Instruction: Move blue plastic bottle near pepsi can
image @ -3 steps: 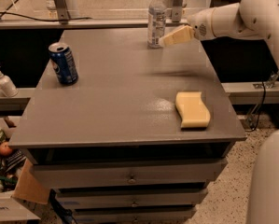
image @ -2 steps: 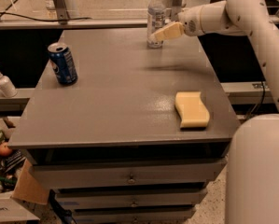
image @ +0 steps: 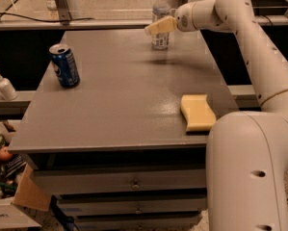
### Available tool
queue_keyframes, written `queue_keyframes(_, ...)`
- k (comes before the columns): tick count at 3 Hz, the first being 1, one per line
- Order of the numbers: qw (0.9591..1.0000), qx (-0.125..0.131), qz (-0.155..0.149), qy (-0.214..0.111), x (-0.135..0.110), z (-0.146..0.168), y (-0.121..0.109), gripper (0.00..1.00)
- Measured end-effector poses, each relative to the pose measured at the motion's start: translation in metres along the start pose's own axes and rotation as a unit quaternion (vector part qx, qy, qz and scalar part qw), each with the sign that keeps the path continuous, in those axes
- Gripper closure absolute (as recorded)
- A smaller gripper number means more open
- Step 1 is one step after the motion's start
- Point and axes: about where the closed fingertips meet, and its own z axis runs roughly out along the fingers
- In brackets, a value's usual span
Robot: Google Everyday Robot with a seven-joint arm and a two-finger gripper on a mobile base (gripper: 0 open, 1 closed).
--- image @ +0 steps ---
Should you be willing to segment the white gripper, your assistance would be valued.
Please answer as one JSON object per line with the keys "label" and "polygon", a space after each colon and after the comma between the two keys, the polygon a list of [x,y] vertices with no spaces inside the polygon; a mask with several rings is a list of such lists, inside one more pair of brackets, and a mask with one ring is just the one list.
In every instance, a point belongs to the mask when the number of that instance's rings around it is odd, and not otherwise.
{"label": "white gripper", "polygon": [[173,16],[165,16],[144,28],[144,32],[149,35],[166,34],[178,28],[182,32],[192,32],[196,30],[193,23],[194,3],[187,3],[175,10]]}

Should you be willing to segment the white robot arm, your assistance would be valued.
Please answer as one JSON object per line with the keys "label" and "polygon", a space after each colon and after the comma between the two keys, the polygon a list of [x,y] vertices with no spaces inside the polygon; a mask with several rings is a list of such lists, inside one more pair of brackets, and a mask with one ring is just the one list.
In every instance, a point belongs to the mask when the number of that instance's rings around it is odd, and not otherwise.
{"label": "white robot arm", "polygon": [[209,133],[209,230],[288,231],[288,62],[255,20],[251,0],[187,3],[144,30],[202,29],[234,34],[261,107],[224,115]]}

